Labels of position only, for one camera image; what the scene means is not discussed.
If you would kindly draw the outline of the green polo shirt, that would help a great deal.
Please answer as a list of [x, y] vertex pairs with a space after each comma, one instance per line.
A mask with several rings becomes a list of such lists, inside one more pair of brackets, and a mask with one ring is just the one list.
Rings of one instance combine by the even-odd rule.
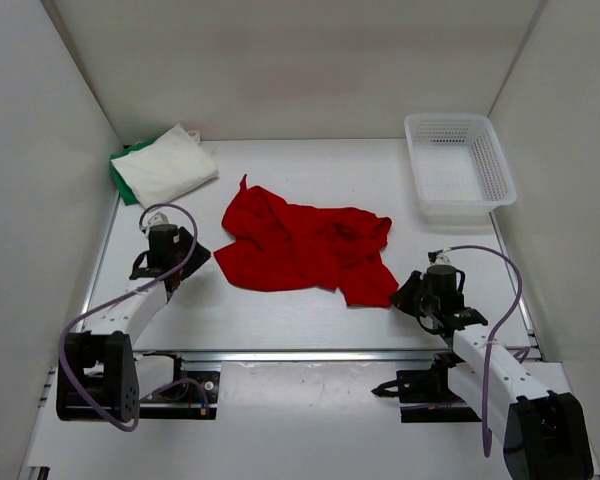
[[120, 198], [122, 199], [124, 204], [127, 206], [138, 204], [139, 201], [137, 200], [137, 198], [136, 198], [135, 194], [133, 193], [133, 191], [131, 190], [131, 188], [126, 184], [125, 180], [122, 178], [122, 176], [118, 173], [118, 171], [114, 167], [113, 160], [128, 156], [131, 153], [140, 151], [140, 150], [146, 148], [147, 146], [152, 145], [154, 142], [155, 142], [155, 139], [151, 139], [151, 140], [147, 140], [144, 142], [138, 142], [134, 145], [127, 145], [122, 150], [121, 153], [114, 154], [109, 159], [109, 167], [110, 167], [110, 172], [112, 174], [114, 184], [118, 190]]

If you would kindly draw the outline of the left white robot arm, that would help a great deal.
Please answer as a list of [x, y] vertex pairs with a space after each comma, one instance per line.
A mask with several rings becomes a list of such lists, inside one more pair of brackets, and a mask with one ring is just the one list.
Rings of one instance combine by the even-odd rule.
[[135, 429], [141, 399], [186, 395], [190, 377], [173, 353], [136, 354], [134, 344], [181, 283], [211, 258], [196, 234], [166, 223], [146, 229], [148, 249], [136, 257], [119, 299], [96, 307], [80, 332], [60, 341], [56, 414], [62, 421], [105, 421]]

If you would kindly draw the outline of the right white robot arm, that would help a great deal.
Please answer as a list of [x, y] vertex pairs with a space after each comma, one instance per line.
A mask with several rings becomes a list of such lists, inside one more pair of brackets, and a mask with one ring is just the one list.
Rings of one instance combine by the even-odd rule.
[[400, 370], [373, 394], [400, 401], [403, 419], [443, 420], [476, 416], [500, 442], [513, 479], [591, 479], [594, 464], [584, 413], [569, 393], [538, 380], [497, 340], [476, 309], [466, 306], [465, 275], [449, 265], [414, 271], [390, 298], [427, 333], [441, 337], [446, 352], [426, 370]]

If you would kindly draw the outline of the red t shirt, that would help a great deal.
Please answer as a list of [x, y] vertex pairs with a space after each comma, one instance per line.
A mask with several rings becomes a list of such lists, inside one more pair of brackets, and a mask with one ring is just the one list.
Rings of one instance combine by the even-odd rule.
[[233, 286], [278, 292], [340, 291], [349, 307], [390, 306], [398, 282], [385, 266], [392, 220], [355, 207], [287, 202], [242, 178], [222, 227], [233, 242], [214, 252]]

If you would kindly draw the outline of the white t shirt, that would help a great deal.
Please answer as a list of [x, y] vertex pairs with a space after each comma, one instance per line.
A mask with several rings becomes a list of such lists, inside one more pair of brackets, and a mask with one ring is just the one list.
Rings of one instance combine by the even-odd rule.
[[216, 178], [219, 170], [200, 146], [200, 134], [177, 124], [146, 148], [114, 159], [114, 167], [147, 208], [171, 202]]

